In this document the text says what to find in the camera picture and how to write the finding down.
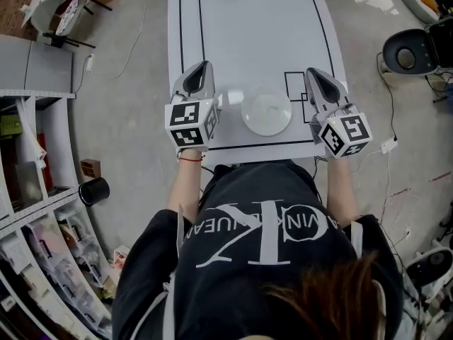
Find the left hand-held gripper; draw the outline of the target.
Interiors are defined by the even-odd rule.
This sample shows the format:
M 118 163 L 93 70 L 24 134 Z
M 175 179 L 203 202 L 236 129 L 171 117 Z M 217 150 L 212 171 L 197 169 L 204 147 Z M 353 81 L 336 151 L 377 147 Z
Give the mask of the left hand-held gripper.
M 165 130 L 178 152 L 206 152 L 219 123 L 214 71 L 207 60 L 183 72 L 173 85 L 171 101 L 165 105 Z

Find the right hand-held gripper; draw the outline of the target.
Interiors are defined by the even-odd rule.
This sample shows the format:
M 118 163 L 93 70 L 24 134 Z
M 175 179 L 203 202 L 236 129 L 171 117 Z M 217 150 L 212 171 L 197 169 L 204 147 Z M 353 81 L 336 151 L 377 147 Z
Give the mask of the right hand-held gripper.
M 316 144 L 335 159 L 360 153 L 373 135 L 367 118 L 336 78 L 310 67 L 304 75 L 306 92 L 315 114 L 309 123 Z

